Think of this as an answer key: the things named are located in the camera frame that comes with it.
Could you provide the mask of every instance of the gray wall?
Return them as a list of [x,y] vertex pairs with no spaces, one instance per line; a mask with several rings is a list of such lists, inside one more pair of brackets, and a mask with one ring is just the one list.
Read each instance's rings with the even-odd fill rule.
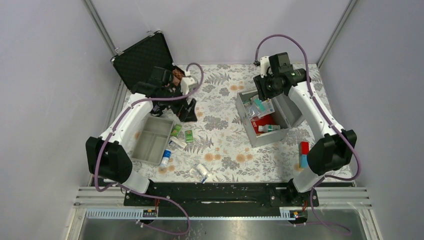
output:
[[[320,57],[349,0],[93,0],[115,45],[124,50],[162,30],[178,64],[248,63],[272,34],[297,40],[311,63]],[[259,55],[288,52],[303,62],[289,40],[270,39]]]
[[60,239],[118,76],[81,0],[0,3],[0,239]]
[[321,68],[384,239],[423,239],[424,1],[359,1]]

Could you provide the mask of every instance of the leaf pattern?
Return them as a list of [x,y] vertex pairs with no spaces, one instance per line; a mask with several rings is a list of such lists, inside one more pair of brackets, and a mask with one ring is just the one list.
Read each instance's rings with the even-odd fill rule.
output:
[[[163,115],[182,125],[179,139],[184,141],[184,131],[192,130],[193,142],[182,151],[170,147],[172,154],[166,169],[159,170],[158,166],[139,161],[133,161],[133,169],[157,182],[199,182],[189,173],[197,164],[203,164],[211,173],[207,182],[287,182],[299,174],[298,144],[300,141],[314,142],[306,121],[290,129],[282,141],[256,148],[250,145],[241,124],[236,109],[237,92],[254,89],[253,77],[260,69],[253,64],[208,64],[202,67],[205,81],[200,91],[193,95],[197,100],[198,121],[180,123],[172,111]],[[305,68],[305,65],[294,64],[294,67]],[[199,79],[198,69],[193,67],[190,72]],[[315,64],[309,65],[309,73],[317,95],[328,108],[325,86]],[[352,177],[348,166],[342,167],[335,175]]]

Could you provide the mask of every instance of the green box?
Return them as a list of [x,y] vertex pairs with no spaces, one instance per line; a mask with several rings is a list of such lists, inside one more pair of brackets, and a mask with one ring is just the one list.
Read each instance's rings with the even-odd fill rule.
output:
[[193,131],[192,130],[185,131],[185,142],[186,143],[192,143],[192,142],[194,142]]
[[183,126],[181,126],[180,124],[176,124],[175,126],[173,126],[171,136],[178,137],[178,134],[180,133],[182,127]]

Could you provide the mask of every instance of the gray plastic container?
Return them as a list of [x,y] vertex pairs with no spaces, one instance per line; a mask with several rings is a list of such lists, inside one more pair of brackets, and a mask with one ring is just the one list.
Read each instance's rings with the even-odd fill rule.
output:
[[238,92],[235,102],[241,124],[243,124],[246,130],[252,148],[281,141],[286,137],[290,128],[299,126],[305,119],[296,104],[292,102],[288,96],[280,94],[271,99],[275,108],[275,112],[271,113],[271,116],[275,123],[281,126],[281,129],[263,133],[258,136],[252,126],[252,122],[247,116],[247,111],[243,104],[243,102],[249,101],[251,97],[257,94],[258,91],[256,89]]
[[132,150],[131,158],[159,166],[170,142],[173,126],[174,121],[171,119],[148,116]]

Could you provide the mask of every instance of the cable connector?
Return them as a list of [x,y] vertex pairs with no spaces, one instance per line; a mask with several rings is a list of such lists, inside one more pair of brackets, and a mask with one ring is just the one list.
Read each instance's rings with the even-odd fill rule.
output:
[[199,82],[194,76],[182,77],[180,84],[181,92],[183,95],[187,95],[191,90],[199,86]]

